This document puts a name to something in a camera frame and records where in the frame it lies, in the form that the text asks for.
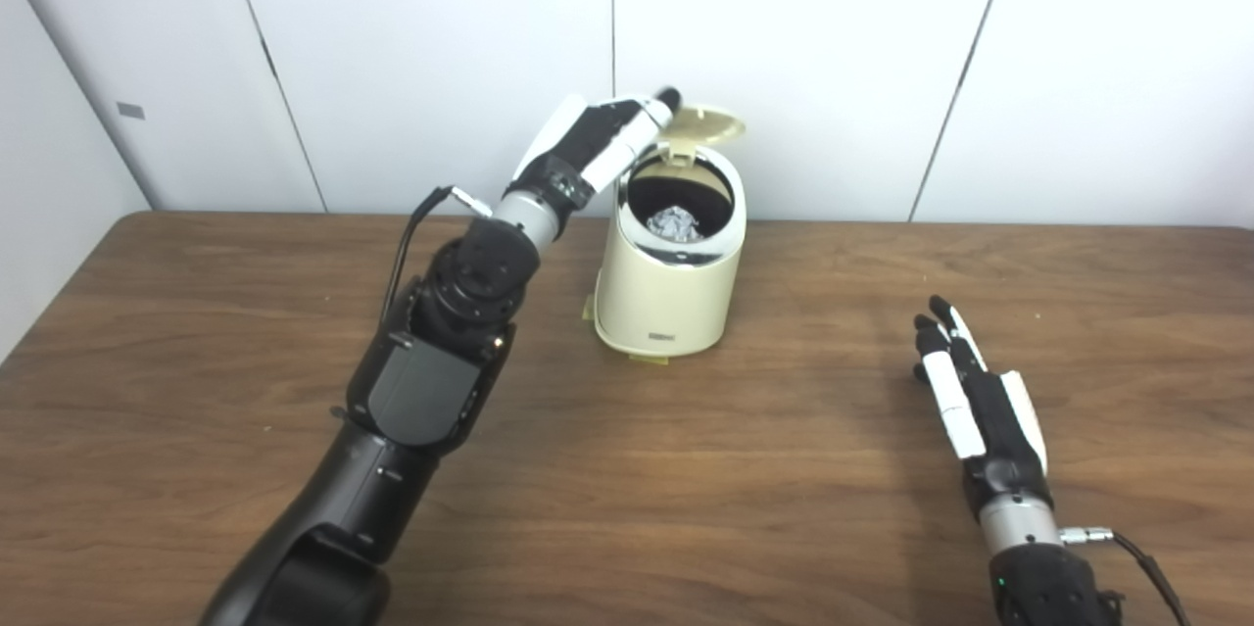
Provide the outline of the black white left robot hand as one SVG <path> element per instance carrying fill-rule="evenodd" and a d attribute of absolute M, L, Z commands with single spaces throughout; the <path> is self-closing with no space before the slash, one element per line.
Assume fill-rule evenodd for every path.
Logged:
<path fill-rule="evenodd" d="M 682 105 L 676 87 L 599 103 L 569 97 L 528 148 L 507 184 L 507 197 L 535 197 L 561 218 L 584 210 L 635 166 Z"/>

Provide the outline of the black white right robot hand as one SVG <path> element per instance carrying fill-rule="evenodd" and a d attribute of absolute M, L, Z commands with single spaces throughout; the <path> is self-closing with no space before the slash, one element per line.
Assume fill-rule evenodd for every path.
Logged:
<path fill-rule="evenodd" d="M 1040 420 L 1021 373 L 989 370 L 964 317 L 938 295 L 913 319 L 913 368 L 935 398 L 940 425 L 961 464 L 968 509 L 994 501 L 1040 501 L 1055 507 Z"/>

